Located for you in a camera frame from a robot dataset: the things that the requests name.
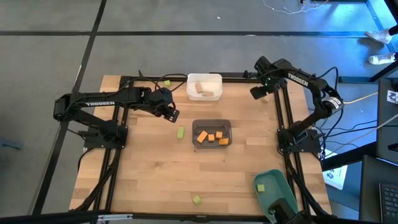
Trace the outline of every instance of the orange cube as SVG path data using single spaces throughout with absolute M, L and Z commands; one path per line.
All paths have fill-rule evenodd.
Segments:
M 209 134 L 208 139 L 209 142 L 214 142 L 214 134 Z
M 222 132 L 222 131 L 217 131 L 217 132 L 216 132 L 216 138 L 217 138 L 217 139 L 223 138 L 223 132 Z
M 220 146 L 227 146 L 228 145 L 228 141 L 229 141 L 228 138 L 220 139 L 220 140 L 218 140 L 218 144 Z
M 207 132 L 202 131 L 197 138 L 197 142 L 199 142 L 201 144 L 205 140 L 206 137 L 207 137 Z

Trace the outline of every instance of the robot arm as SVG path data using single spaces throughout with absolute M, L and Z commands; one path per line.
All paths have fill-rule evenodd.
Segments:
M 112 93 L 79 93 L 73 99 L 71 94 L 63 95 L 55 100 L 53 117 L 59 122 L 76 121 L 88 126 L 88 131 L 78 132 L 80 136 L 85 137 L 87 148 L 123 148 L 128 126 L 118 125 L 115 120 L 102 120 L 82 110 L 84 107 L 115 105 L 125 110 L 142 110 L 156 117 L 163 116 L 173 123 L 180 113 L 175 109 L 169 89 L 159 88 L 152 92 L 147 87 L 132 86 Z
M 79 93 L 75 100 L 65 94 L 55 101 L 53 117 L 57 121 L 71 121 L 76 110 L 83 107 L 121 105 L 133 110 L 143 110 L 175 122 L 179 111 L 175 109 L 172 92 L 161 88 L 152 92 L 148 87 L 123 88 L 112 93 Z
M 343 99 L 338 92 L 327 84 L 324 79 L 317 78 L 292 66 L 286 59 L 270 63 L 262 56 L 255 64 L 256 78 L 262 86 L 250 90 L 254 99 L 273 93 L 282 85 L 286 85 L 286 78 L 308 88 L 312 94 L 315 111 L 303 121 L 297 121 L 282 133 L 289 144 L 294 144 L 298 138 L 319 119 L 328 118 L 343 108 Z

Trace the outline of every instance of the shoe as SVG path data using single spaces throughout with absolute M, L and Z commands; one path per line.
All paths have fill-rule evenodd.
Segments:
M 366 37 L 369 37 L 372 40 L 382 42 L 385 44 L 389 44 L 392 39 L 392 36 L 388 33 L 388 29 L 379 32 L 366 31 L 365 35 Z
M 386 55 L 375 55 L 369 57 L 369 63 L 372 65 L 382 65 L 385 63 L 392 63 L 396 61 L 394 56 L 395 53 L 386 54 Z

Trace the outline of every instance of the teal dustpan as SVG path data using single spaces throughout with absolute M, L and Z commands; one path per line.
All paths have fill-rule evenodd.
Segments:
M 257 191 L 257 185 L 259 184 L 264 185 L 265 191 Z M 295 213 L 299 212 L 296 199 L 287 184 L 284 174 L 280 170 L 274 169 L 257 174 L 254 177 L 254 190 L 256 191 L 262 211 L 272 223 L 276 223 L 276 219 L 273 214 L 269 213 L 269 206 L 280 198 L 284 198 Z

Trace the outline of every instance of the white bin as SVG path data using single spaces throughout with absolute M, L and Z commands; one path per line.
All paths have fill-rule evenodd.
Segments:
M 213 96 L 202 96 L 197 93 L 195 84 L 200 83 L 203 91 L 213 92 Z M 223 78 L 220 74 L 191 73 L 187 80 L 187 94 L 190 100 L 217 101 L 223 93 Z

